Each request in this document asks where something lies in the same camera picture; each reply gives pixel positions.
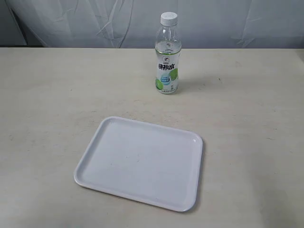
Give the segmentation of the clear plastic drink bottle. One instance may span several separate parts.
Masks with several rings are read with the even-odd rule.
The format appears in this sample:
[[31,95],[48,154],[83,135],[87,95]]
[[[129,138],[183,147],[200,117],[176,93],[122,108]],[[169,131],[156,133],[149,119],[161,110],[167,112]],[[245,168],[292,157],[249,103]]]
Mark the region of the clear plastic drink bottle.
[[172,94],[178,89],[178,62],[182,42],[177,35],[178,15],[164,12],[160,18],[160,29],[156,35],[157,57],[156,89],[162,94]]

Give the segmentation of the white wrinkled backdrop cloth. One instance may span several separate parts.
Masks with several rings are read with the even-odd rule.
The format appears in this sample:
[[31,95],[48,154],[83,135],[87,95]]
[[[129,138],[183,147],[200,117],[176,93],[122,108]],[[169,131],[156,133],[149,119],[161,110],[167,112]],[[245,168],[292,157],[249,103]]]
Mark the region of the white wrinkled backdrop cloth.
[[3,0],[5,47],[153,48],[162,13],[183,48],[303,48],[301,0]]

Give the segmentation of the white plastic tray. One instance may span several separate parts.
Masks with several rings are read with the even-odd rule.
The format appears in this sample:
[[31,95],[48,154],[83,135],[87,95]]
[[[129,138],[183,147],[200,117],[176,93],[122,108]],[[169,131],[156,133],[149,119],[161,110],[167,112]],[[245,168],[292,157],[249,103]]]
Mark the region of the white plastic tray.
[[203,146],[202,138],[190,131],[107,117],[74,180],[91,190],[185,212],[196,203]]

